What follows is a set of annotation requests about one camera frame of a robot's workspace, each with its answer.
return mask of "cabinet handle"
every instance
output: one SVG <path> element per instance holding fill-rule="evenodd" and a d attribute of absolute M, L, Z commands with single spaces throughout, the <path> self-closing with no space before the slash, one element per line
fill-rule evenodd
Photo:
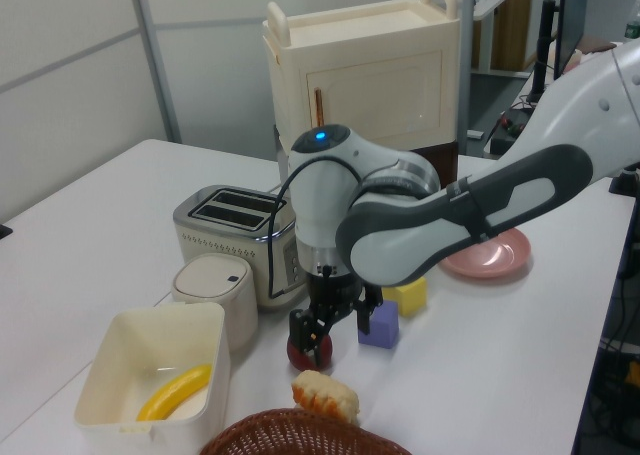
<path fill-rule="evenodd" d="M 322 111 L 322 91 L 319 88 L 313 90 L 313 93 L 316 96 L 316 120 L 318 121 L 318 126 L 322 127 L 324 125 L 324 112 Z"/>

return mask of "toaster slot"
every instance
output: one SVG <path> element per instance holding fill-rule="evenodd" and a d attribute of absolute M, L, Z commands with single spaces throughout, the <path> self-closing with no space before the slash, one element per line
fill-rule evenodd
<path fill-rule="evenodd" d="M 220 191 L 214 197 L 216 202 L 226 205 L 233 205 L 239 208 L 255 210 L 256 212 L 271 213 L 275 205 L 275 200 L 257 197 L 255 195 L 245 196 L 239 193 Z"/>
<path fill-rule="evenodd" d="M 246 212 L 229 210 L 217 205 L 205 205 L 196 213 L 195 218 L 210 220 L 212 222 L 228 222 L 243 227 L 255 228 L 264 221 L 264 217 L 258 217 Z"/>

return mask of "toy bread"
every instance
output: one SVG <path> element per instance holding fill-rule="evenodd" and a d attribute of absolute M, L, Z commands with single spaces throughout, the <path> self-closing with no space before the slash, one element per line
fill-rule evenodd
<path fill-rule="evenodd" d="M 306 410 L 355 423 L 360 411 L 358 395 L 333 378 L 305 370 L 291 383 L 293 399 Z"/>

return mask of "white toaster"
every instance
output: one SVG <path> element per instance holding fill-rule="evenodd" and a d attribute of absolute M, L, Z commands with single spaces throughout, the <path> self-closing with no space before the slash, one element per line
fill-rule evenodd
<path fill-rule="evenodd" d="M 185 262 L 204 253 L 241 257 L 253 270 L 258 307 L 288 305 L 304 290 L 304 273 L 298 265 L 295 215 L 285 197 L 272 234 L 273 291 L 285 293 L 269 297 L 268 226 L 275 202 L 275 195 L 244 188 L 214 185 L 199 190 L 173 212 Z"/>

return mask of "brown basket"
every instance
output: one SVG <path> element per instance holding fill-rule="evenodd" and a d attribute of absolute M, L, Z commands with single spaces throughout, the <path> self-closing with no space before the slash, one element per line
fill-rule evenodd
<path fill-rule="evenodd" d="M 297 408 L 256 413 L 227 428 L 200 455 L 411 455 L 355 425 Z"/>

